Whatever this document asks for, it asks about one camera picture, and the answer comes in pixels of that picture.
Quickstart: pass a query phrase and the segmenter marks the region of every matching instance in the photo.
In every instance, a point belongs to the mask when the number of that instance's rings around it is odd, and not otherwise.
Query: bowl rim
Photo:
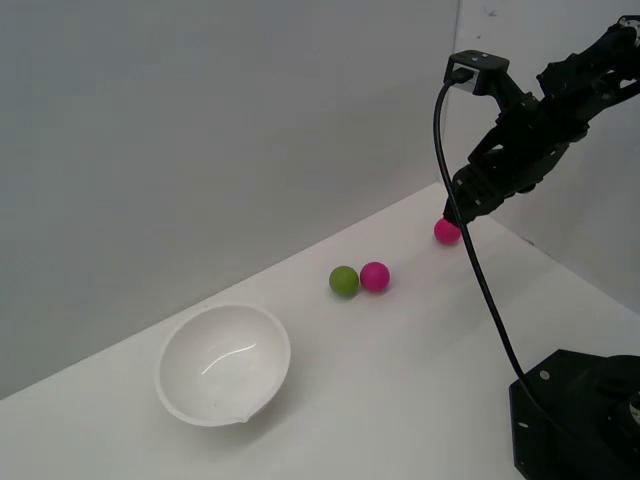
[[[173,405],[173,403],[171,403],[171,401],[167,398],[166,394],[164,393],[164,388],[162,387],[162,382],[160,381],[160,368],[162,366],[162,360],[164,359],[164,355],[167,351],[167,348],[169,347],[169,344],[171,343],[173,338],[178,334],[179,331],[181,331],[189,322],[199,317],[200,315],[203,315],[211,310],[217,310],[217,309],[227,308],[227,307],[242,307],[242,308],[249,308],[249,309],[255,310],[261,313],[262,315],[264,315],[265,317],[267,317],[275,325],[276,329],[280,334],[280,337],[282,338],[282,340],[284,340],[285,366],[284,368],[281,369],[278,379],[274,383],[274,385],[271,387],[271,389],[262,398],[260,398],[256,402],[256,404],[252,408],[250,408],[249,411],[245,413],[242,417],[237,416],[237,417],[220,418],[216,420],[203,420],[196,417],[192,417],[191,415],[187,415],[186,413],[176,408]],[[154,376],[154,383],[156,387],[156,393],[160,398],[160,402],[174,417],[178,418],[179,420],[182,420],[183,422],[189,423],[191,425],[197,425],[199,427],[220,427],[223,425],[231,425],[234,423],[246,423],[251,417],[253,417],[256,413],[262,410],[262,408],[267,403],[269,403],[269,401],[275,396],[278,390],[280,390],[280,387],[282,387],[282,384],[284,383],[284,379],[287,376],[287,373],[289,371],[290,363],[291,363],[291,343],[289,340],[289,335],[287,334],[287,331],[285,330],[284,325],[282,325],[282,322],[280,322],[280,320],[273,313],[269,312],[268,310],[262,307],[259,307],[257,305],[253,305],[250,303],[224,302],[224,303],[216,303],[213,305],[207,305],[202,310],[195,312],[193,315],[190,315],[187,319],[180,322],[180,325],[178,325],[178,327],[176,327],[173,330],[173,332],[168,336],[162,348],[160,349],[160,354],[158,355],[158,358],[156,360],[153,376]]]

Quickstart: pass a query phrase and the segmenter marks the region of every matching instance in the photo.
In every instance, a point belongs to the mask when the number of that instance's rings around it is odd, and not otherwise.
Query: white bowl
[[[262,308],[224,304],[171,335],[155,371],[160,401],[193,425],[246,422],[276,394],[291,347],[280,321]]]

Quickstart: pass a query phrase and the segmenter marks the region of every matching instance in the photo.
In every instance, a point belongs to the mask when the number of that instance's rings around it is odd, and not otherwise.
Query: green ball
[[[329,276],[329,286],[338,295],[349,297],[358,291],[360,279],[358,273],[351,267],[338,267]]]

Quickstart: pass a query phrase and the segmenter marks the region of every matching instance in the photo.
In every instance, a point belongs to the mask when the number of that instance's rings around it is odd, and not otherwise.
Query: pink ball
[[[390,279],[389,269],[380,262],[367,263],[360,271],[360,283],[370,292],[383,291]]]
[[[455,245],[460,240],[460,229],[441,218],[433,227],[433,234],[443,245]]]

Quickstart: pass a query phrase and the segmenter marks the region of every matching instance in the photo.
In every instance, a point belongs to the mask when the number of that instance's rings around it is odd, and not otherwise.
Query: black cable
[[[453,194],[453,186],[451,185],[451,177],[449,175],[449,169],[447,168],[447,163],[444,158],[444,151],[442,150],[442,134],[440,132],[440,117],[442,116],[442,105],[444,104],[444,99],[447,96],[447,92],[449,88],[451,88],[456,83],[464,83],[469,80],[468,74],[473,76],[473,73],[470,70],[460,69],[452,74],[452,77],[455,80],[447,80],[443,85],[440,93],[438,94],[438,98],[436,100],[435,111],[433,113],[433,140],[436,149],[436,158],[438,159],[438,166],[440,167],[440,173],[442,174],[442,181],[444,183],[445,188],[447,189],[447,194],[449,195],[449,202],[451,204],[451,209],[453,210],[453,214],[456,217],[456,222],[458,227],[460,228],[460,232],[462,233],[462,240],[464,241],[464,246],[467,249],[467,255],[469,256],[469,261],[471,262],[471,268],[473,268],[473,273],[476,275],[476,279],[478,280],[478,285],[480,285],[480,290],[482,290],[482,295],[484,297],[485,302],[487,303],[487,307],[489,308],[489,312],[491,312],[491,317],[496,325],[498,330],[498,335],[500,335],[500,340],[502,341],[502,345],[507,353],[507,357],[509,357],[509,362],[511,363],[511,367],[516,373],[518,377],[518,381],[520,382],[520,386],[526,393],[526,395],[533,403],[534,407],[544,415],[544,417],[555,427],[559,432],[564,433],[570,438],[573,438],[573,435],[569,434],[569,432],[561,426],[548,412],[544,407],[542,402],[538,399],[537,395],[531,388],[531,384],[527,380],[527,377],[520,366],[520,362],[518,361],[518,357],[513,350],[513,346],[511,345],[511,340],[509,339],[509,335],[507,334],[507,330],[504,326],[504,322],[500,317],[500,312],[498,311],[498,307],[496,306],[493,296],[491,295],[491,290],[489,289],[489,285],[487,285],[487,280],[484,277],[484,273],[482,271],[482,267],[480,266],[480,262],[478,261],[478,256],[476,255],[475,248],[473,247],[473,242],[471,241],[471,235],[469,234],[469,229],[467,225],[462,220],[462,214],[460,213],[460,208],[458,207],[458,203],[456,202],[455,195]]]

